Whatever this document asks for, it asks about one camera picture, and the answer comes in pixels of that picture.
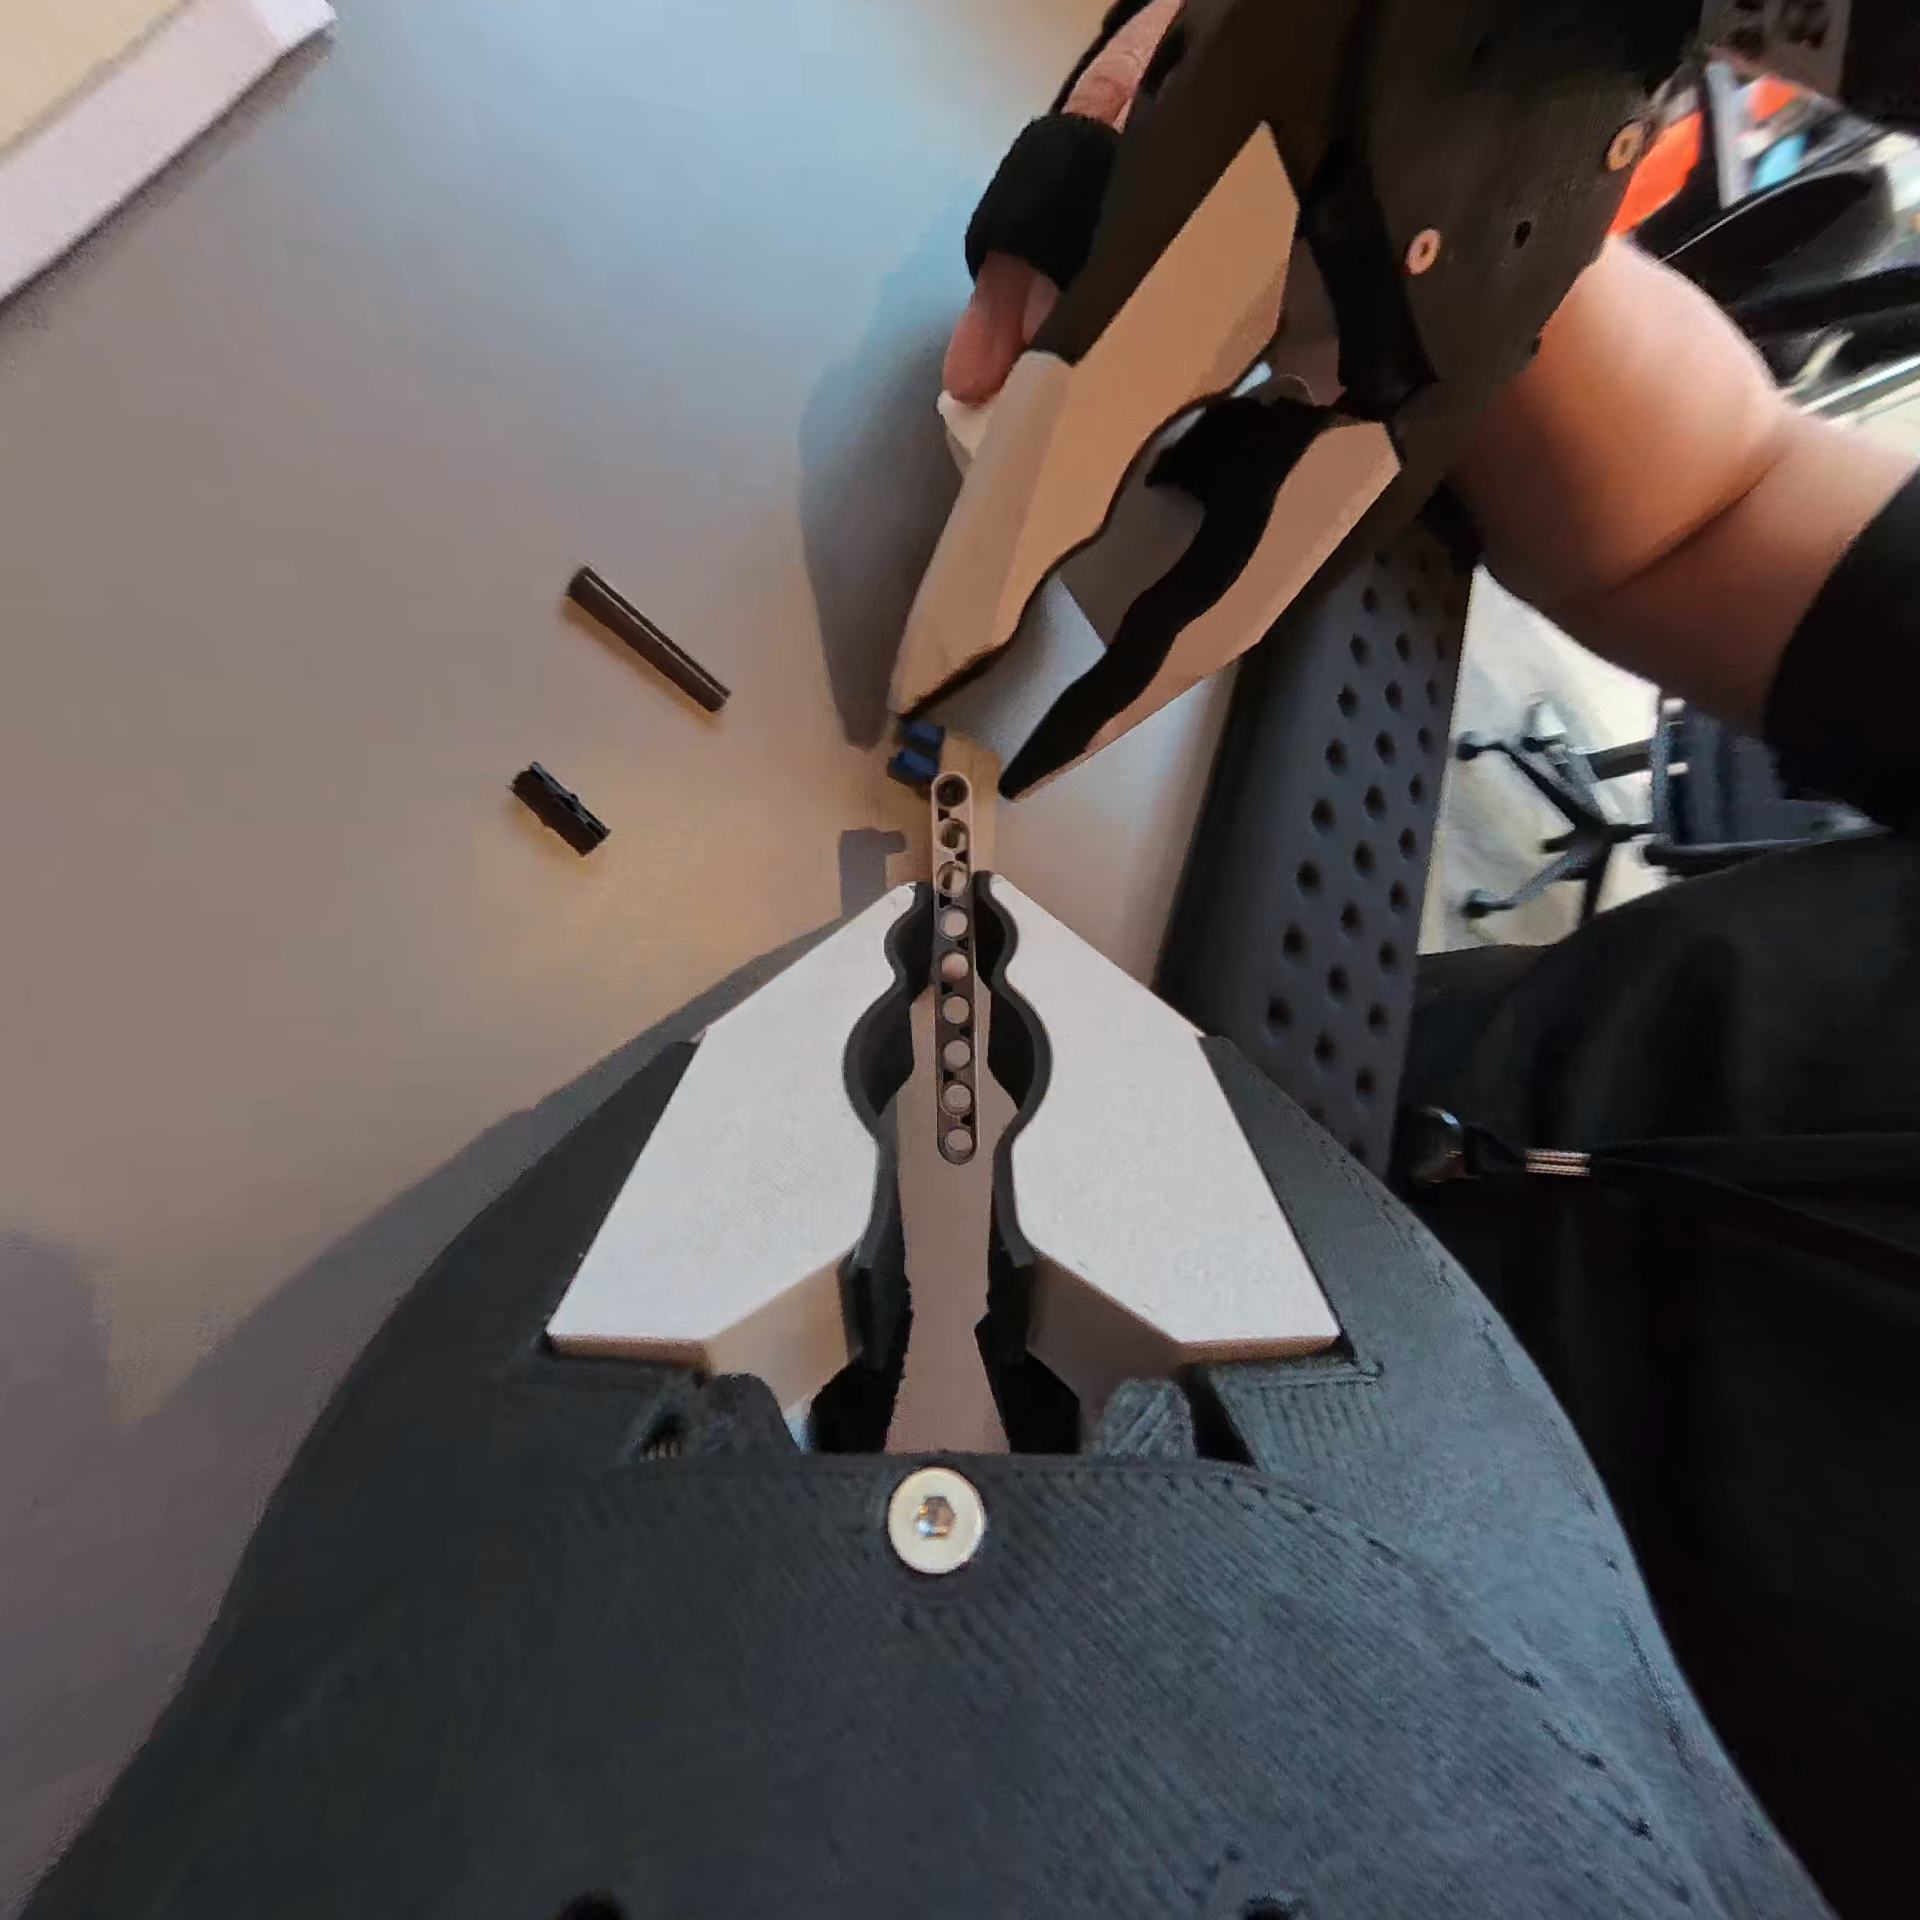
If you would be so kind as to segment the grey L-beam with blue pins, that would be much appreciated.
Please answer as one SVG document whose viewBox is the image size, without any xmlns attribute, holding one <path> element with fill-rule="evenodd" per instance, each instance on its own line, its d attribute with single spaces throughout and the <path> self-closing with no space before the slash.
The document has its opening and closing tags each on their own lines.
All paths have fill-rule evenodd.
<svg viewBox="0 0 1920 1920">
<path fill-rule="evenodd" d="M 888 775 L 928 794 L 947 761 L 958 761 L 962 738 L 1009 768 L 1047 711 L 1104 655 L 1106 642 L 1070 586 L 1047 580 L 1007 649 L 971 668 L 926 711 L 897 720 Z"/>
</svg>

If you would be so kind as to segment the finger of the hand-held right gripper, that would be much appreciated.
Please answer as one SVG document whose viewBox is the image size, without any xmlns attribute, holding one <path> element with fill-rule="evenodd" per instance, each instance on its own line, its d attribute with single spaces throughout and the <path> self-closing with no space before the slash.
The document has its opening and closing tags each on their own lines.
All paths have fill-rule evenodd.
<svg viewBox="0 0 1920 1920">
<path fill-rule="evenodd" d="M 1046 578 L 1093 541 L 1136 456 L 1227 394 L 1280 322 L 1299 225 L 1259 123 L 1085 356 L 1025 353 L 904 626 L 894 711 L 911 715 L 998 656 Z"/>
<path fill-rule="evenodd" d="M 1389 428 L 1294 399 L 1241 395 L 1155 453 L 1136 501 L 1190 501 L 1195 527 L 1121 612 L 1106 651 L 1003 767 L 1019 800 L 1110 749 L 1247 655 L 1401 473 Z"/>
</svg>

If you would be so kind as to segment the grey desk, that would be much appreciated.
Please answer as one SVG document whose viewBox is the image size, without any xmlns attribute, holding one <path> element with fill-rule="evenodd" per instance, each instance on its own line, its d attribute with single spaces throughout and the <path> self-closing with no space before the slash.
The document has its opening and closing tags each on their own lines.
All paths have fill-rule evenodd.
<svg viewBox="0 0 1920 1920">
<path fill-rule="evenodd" d="M 5 306 L 5 1916 L 399 1297 L 912 868 L 962 234 L 1103 9 L 338 4 Z"/>
</svg>

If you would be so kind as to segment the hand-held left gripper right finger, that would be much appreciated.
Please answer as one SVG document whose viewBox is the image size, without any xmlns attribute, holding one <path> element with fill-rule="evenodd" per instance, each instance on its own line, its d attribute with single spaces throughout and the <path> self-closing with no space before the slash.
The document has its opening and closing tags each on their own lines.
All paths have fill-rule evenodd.
<svg viewBox="0 0 1920 1920">
<path fill-rule="evenodd" d="M 977 885 L 993 1155 L 977 1345 L 1010 1452 L 1070 1455 L 1135 1384 L 1322 1360 L 1343 1327 L 1203 1032 L 1002 876 Z"/>
</svg>

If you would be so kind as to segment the person's right hand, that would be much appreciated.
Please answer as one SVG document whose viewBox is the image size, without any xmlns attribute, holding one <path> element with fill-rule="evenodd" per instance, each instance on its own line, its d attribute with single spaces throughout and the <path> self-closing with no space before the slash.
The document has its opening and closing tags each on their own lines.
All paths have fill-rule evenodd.
<svg viewBox="0 0 1920 1920">
<path fill-rule="evenodd" d="M 1061 98 L 1067 114 L 1123 131 L 1181 2 L 1143 4 L 1081 63 Z M 1059 285 L 1014 256 L 987 256 L 945 356 L 945 392 L 979 408 L 998 395 L 1041 332 Z"/>
</svg>

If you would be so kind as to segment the black office chair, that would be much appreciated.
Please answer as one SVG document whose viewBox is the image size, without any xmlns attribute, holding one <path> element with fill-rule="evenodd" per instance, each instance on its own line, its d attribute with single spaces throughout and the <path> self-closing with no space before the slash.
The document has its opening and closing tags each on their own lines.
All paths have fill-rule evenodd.
<svg viewBox="0 0 1920 1920">
<path fill-rule="evenodd" d="M 1515 736 L 1463 736 L 1456 761 L 1501 754 L 1560 815 L 1544 839 L 1547 861 L 1510 897 L 1487 889 L 1461 901 L 1465 922 L 1529 906 L 1554 885 L 1581 888 L 1578 922 L 1601 909 L 1621 848 L 1671 879 L 1725 873 L 1754 858 L 1879 833 L 1862 812 L 1790 784 L 1777 756 L 1687 703 L 1664 695 L 1653 731 L 1608 749 L 1582 749 L 1550 703 L 1527 708 Z"/>
</svg>

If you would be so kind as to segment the long grey holed beam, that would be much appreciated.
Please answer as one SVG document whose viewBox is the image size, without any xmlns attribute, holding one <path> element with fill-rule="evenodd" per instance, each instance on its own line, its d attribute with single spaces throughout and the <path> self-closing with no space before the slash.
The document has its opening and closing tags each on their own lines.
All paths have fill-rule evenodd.
<svg viewBox="0 0 1920 1920">
<path fill-rule="evenodd" d="M 979 976 L 979 879 L 993 855 L 993 792 L 977 784 L 977 756 L 945 743 L 930 781 L 930 1068 L 936 1146 L 969 1167 L 984 1138 L 990 1015 Z"/>
</svg>

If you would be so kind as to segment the person's black clothing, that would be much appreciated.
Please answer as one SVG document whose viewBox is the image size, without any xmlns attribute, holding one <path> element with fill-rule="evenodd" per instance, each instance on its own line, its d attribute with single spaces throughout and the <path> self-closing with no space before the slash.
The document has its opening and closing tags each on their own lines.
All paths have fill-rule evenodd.
<svg viewBox="0 0 1920 1920">
<path fill-rule="evenodd" d="M 1842 1916 L 1915 1916 L 1915 563 L 1910 482 L 1763 708 L 1789 781 L 1879 829 L 1427 957 L 1403 1077 L 1473 1167 L 1413 1207 L 1566 1407 Z"/>
</svg>

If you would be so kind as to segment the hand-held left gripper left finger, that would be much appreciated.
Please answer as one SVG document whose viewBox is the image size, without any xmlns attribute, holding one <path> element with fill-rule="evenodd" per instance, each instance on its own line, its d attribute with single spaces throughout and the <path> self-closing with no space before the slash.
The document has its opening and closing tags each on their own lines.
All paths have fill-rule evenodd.
<svg viewBox="0 0 1920 1920">
<path fill-rule="evenodd" d="M 813 1450 L 885 1452 L 914 1319 L 897 1107 L 930 937 L 928 885 L 901 885 L 707 1027 L 546 1321 L 553 1352 L 750 1376 Z"/>
</svg>

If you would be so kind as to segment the short black connector pin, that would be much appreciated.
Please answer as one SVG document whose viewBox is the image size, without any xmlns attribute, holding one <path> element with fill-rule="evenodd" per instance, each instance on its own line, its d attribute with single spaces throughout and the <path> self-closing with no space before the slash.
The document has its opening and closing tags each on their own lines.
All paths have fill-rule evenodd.
<svg viewBox="0 0 1920 1920">
<path fill-rule="evenodd" d="M 589 858 L 609 841 L 611 827 L 539 761 L 518 773 L 512 796 L 579 858 Z"/>
</svg>

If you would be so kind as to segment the thin dark axle rod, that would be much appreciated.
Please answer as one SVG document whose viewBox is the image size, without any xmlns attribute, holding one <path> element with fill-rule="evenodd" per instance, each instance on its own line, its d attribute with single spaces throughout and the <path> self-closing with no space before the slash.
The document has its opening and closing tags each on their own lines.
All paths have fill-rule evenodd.
<svg viewBox="0 0 1920 1920">
<path fill-rule="evenodd" d="M 570 576 L 567 602 L 702 711 L 721 713 L 730 704 L 731 689 L 669 639 L 597 570 L 579 567 Z"/>
</svg>

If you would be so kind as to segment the person's right forearm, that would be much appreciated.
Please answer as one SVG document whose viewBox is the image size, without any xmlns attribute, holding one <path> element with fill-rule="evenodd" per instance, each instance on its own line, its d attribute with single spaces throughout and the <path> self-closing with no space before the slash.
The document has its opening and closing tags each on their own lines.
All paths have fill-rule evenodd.
<svg viewBox="0 0 1920 1920">
<path fill-rule="evenodd" d="M 1912 451 L 1799 411 L 1712 300 L 1617 236 L 1450 482 L 1506 593 L 1759 735 L 1789 640 L 1914 479 Z"/>
</svg>

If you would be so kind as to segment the open instruction booklet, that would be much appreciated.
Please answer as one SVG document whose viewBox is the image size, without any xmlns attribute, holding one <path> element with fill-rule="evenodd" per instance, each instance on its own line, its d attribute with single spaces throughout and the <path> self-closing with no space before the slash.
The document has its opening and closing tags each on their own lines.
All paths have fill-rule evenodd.
<svg viewBox="0 0 1920 1920">
<path fill-rule="evenodd" d="M 3 300 L 334 20 L 330 2 L 5 2 Z"/>
</svg>

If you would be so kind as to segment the black studded pad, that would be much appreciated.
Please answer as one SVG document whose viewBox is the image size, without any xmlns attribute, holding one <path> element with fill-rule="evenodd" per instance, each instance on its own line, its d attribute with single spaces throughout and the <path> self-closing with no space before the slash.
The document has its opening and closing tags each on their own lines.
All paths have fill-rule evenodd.
<svg viewBox="0 0 1920 1920">
<path fill-rule="evenodd" d="M 1473 551 L 1429 507 L 1239 663 L 1155 991 L 1375 1175 L 1400 1111 Z"/>
</svg>

